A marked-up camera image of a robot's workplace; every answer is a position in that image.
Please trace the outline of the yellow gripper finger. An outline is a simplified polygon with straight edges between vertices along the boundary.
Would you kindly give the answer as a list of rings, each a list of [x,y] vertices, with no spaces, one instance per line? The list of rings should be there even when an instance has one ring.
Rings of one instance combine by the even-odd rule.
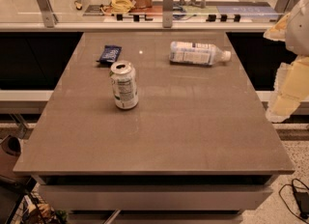
[[[266,117],[272,123],[282,123],[309,97],[309,57],[297,56],[290,64],[281,63],[273,87]]]
[[[289,16],[290,14],[285,14],[277,21],[275,25],[268,28],[264,32],[264,38],[275,42],[283,42],[286,38],[286,29]]]

